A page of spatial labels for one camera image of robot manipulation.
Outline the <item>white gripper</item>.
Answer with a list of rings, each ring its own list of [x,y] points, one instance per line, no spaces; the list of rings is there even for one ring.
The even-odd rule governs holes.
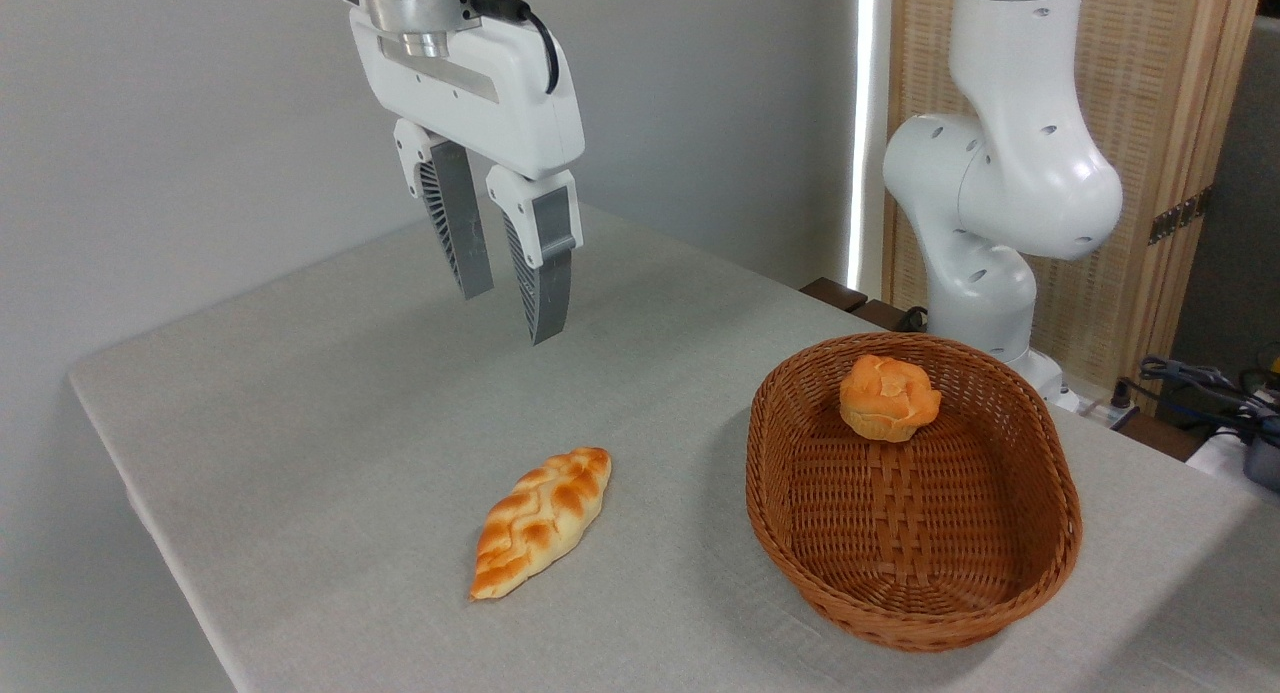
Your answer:
[[[549,31],[480,17],[468,3],[460,10],[443,58],[408,55],[361,6],[349,9],[349,26],[375,97],[401,117],[394,138],[406,183],[424,202],[465,298],[493,288],[466,149],[502,165],[490,169],[486,187],[503,211],[539,345],[564,328],[572,251],[582,245],[575,178],[562,172],[584,152],[573,81]]]

